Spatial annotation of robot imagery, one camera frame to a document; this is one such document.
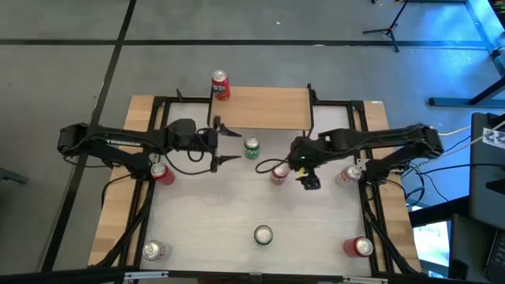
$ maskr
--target can lid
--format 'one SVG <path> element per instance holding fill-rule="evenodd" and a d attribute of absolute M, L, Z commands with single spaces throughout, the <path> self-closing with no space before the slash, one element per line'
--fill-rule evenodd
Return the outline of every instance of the can lid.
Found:
<path fill-rule="evenodd" d="M 274 169 L 274 174 L 278 177 L 285 177 L 289 173 L 290 173 L 290 166 L 286 163 L 283 163 Z"/>
<path fill-rule="evenodd" d="M 268 245 L 274 238 L 274 232 L 267 225 L 258 226 L 254 230 L 254 239 L 260 245 Z"/>
<path fill-rule="evenodd" d="M 149 260 L 155 259 L 158 257 L 161 248 L 158 243 L 155 241 L 149 241 L 142 250 L 142 255 Z"/>
<path fill-rule="evenodd" d="M 226 72 L 222 71 L 222 70 L 217 70 L 217 71 L 214 71 L 214 73 L 212 74 L 212 80 L 214 81 L 218 81 L 218 82 L 223 82 L 224 80 L 227 79 L 227 75 L 226 75 Z"/>
<path fill-rule="evenodd" d="M 260 145 L 260 140 L 254 136 L 248 137 L 245 140 L 245 146 L 248 148 L 256 148 Z"/>
<path fill-rule="evenodd" d="M 350 165 L 347 167 L 347 174 L 353 179 L 359 179 L 361 177 L 361 169 L 359 166 Z"/>
<path fill-rule="evenodd" d="M 373 252 L 372 242 L 366 237 L 359 237 L 356 240 L 356 251 L 361 256 L 369 256 Z"/>
<path fill-rule="evenodd" d="M 164 163 L 156 163 L 151 167 L 151 176 L 154 178 L 159 178 L 163 176 L 166 172 L 166 165 Z"/>

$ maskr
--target soda can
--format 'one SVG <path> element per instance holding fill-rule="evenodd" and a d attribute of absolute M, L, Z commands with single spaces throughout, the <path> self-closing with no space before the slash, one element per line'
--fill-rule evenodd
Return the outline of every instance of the soda can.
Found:
<path fill-rule="evenodd" d="M 156 163 L 151 166 L 151 176 L 164 185 L 171 185 L 175 181 L 174 173 L 164 163 Z"/>
<path fill-rule="evenodd" d="M 373 252 L 372 242 L 366 237 L 346 240 L 343 248 L 348 257 L 368 257 Z"/>
<path fill-rule="evenodd" d="M 260 245 L 268 245 L 274 238 L 274 232 L 267 225 L 258 226 L 254 230 L 254 240 Z"/>
<path fill-rule="evenodd" d="M 340 174 L 335 177 L 335 183 L 340 187 L 346 187 L 359 181 L 361 177 L 361 169 L 359 166 L 350 165 L 343 169 Z"/>
<path fill-rule="evenodd" d="M 249 136 L 244 141 L 245 156 L 247 159 L 256 159 L 260 155 L 260 139 Z"/>
<path fill-rule="evenodd" d="M 290 174 L 290 166 L 283 163 L 271 171 L 270 180 L 274 185 L 281 185 L 286 181 L 288 174 Z"/>
<path fill-rule="evenodd" d="M 166 247 L 161 241 L 148 241 L 142 248 L 142 256 L 149 261 L 161 260 L 166 255 Z"/>
<path fill-rule="evenodd" d="M 230 98 L 230 80 L 222 70 L 217 70 L 212 74 L 212 94 L 218 100 Z"/>

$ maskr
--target silver soda can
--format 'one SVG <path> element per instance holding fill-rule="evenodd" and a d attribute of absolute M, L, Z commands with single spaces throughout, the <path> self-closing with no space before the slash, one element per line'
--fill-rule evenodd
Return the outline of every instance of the silver soda can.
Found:
<path fill-rule="evenodd" d="M 361 178 L 361 169 L 359 166 L 350 165 L 343 169 L 335 177 L 335 183 L 340 187 L 347 187 L 356 183 Z"/>
<path fill-rule="evenodd" d="M 161 241 L 148 241 L 142 248 L 142 256 L 149 261 L 161 260 L 165 255 L 166 247 Z"/>

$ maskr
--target tripod stand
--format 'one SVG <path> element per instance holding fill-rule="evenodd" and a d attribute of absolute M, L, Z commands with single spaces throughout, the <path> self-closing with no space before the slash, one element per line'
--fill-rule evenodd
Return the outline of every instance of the tripod stand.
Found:
<path fill-rule="evenodd" d="M 408 2 L 409 2 L 409 0 L 403 0 L 403 6 L 400 9 L 400 11 L 398 12 L 398 14 L 396 15 L 396 18 L 393 20 L 393 23 L 389 26 L 389 28 L 380 28 L 380 29 L 376 29 L 376 30 L 364 31 L 363 34 L 365 35 L 365 34 L 369 34 L 369 33 L 380 32 L 386 36 L 389 36 L 389 38 L 391 40 L 393 40 L 393 45 L 395 45 L 395 51 L 399 52 L 400 50 L 398 49 L 398 44 L 396 43 L 395 34 L 393 33 L 393 28 L 395 28 L 395 26 L 397 25 L 396 21 L 398 20 L 398 18 L 400 18 L 400 15 L 402 14 L 403 10 L 405 9 L 405 6 L 407 6 Z"/>

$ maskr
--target white cable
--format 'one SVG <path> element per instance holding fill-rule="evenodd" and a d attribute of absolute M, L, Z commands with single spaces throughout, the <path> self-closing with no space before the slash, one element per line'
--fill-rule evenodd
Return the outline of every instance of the white cable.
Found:
<path fill-rule="evenodd" d="M 463 131 L 465 129 L 468 129 L 470 127 L 471 127 L 471 125 L 468 125 L 466 127 L 463 127 L 462 129 L 458 129 L 458 130 L 455 130 L 455 131 L 452 131 L 452 132 L 449 132 L 449 133 L 439 133 L 439 136 L 449 136 L 449 135 L 452 135 L 452 134 L 456 134 L 456 133 L 458 133 L 460 131 Z"/>
<path fill-rule="evenodd" d="M 498 115 L 498 116 L 500 116 L 500 115 L 502 115 L 502 114 L 505 114 L 505 111 L 502 111 L 502 112 L 500 112 L 500 113 L 499 113 L 499 114 L 497 114 L 497 115 Z M 463 131 L 463 130 L 465 130 L 465 129 L 468 129 L 468 128 L 470 128 L 470 127 L 472 127 L 472 126 L 471 126 L 471 125 L 468 125 L 468 126 L 466 126 L 466 127 L 463 127 L 462 129 L 457 129 L 457 130 L 455 130 L 455 131 L 451 131 L 451 132 L 449 132 L 449 133 L 439 133 L 439 136 L 449 136 L 449 135 L 452 135 L 452 134 L 456 134 L 456 133 L 461 132 L 461 131 Z"/>
<path fill-rule="evenodd" d="M 500 123 L 500 124 L 498 124 L 497 126 L 495 126 L 495 127 L 494 127 L 493 129 L 491 129 L 489 132 L 497 130 L 497 129 L 498 129 L 498 128 L 500 128 L 502 125 L 505 125 L 505 121 L 502 121 L 502 123 Z M 421 166 L 426 166 L 426 165 L 428 165 L 429 163 L 431 163 L 431 162 L 433 162 L 433 161 L 435 161 L 435 160 L 437 160 L 437 159 L 445 158 L 445 157 L 448 157 L 448 156 L 450 156 L 450 155 L 456 154 L 457 152 L 459 152 L 459 151 L 463 150 L 464 148 L 467 148 L 467 147 L 469 147 L 470 145 L 472 145 L 472 144 L 474 144 L 474 143 L 476 143 L 476 142 L 480 141 L 480 140 L 482 139 L 482 137 L 484 137 L 484 135 L 485 135 L 485 134 L 482 134 L 481 136 L 479 136 L 478 138 L 474 139 L 474 140 L 473 140 L 472 142 L 470 142 L 469 144 L 467 144 L 467 145 L 465 145 L 465 146 L 463 146 L 463 147 L 461 147 L 461 148 L 459 148 L 459 149 L 456 149 L 456 150 L 452 151 L 451 153 L 448 153 L 448 154 L 446 154 L 446 155 L 441 155 L 441 156 L 440 156 L 440 157 L 438 157 L 438 158 L 431 159 L 431 160 L 427 161 L 424 165 L 419 165 L 419 166 L 416 166 L 416 169 L 418 169 L 418 170 L 419 170 L 419 167 L 421 167 Z"/>

